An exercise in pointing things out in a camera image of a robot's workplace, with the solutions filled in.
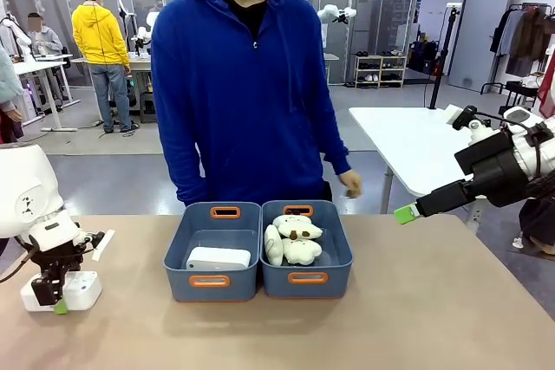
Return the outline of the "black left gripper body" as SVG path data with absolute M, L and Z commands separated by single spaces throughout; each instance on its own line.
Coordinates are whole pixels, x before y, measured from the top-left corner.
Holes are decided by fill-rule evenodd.
M 40 268 L 41 278 L 64 278 L 68 271 L 81 270 L 84 252 L 84 243 L 70 240 L 45 251 L 34 247 L 29 255 L 30 261 Z

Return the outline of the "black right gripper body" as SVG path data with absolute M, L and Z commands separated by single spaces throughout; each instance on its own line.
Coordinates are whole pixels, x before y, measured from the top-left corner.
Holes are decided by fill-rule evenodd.
M 503 207 L 526 199 L 528 177 L 514 156 L 508 131 L 480 140 L 454 157 L 463 173 L 472 176 L 462 183 L 468 201 L 485 197 L 492 205 Z

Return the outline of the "person's left hand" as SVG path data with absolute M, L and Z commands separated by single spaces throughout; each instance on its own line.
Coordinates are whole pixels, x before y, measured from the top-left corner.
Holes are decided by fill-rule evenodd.
M 347 198 L 359 198 L 362 196 L 362 179 L 354 170 L 348 170 L 338 176 L 339 181 L 345 187 Z

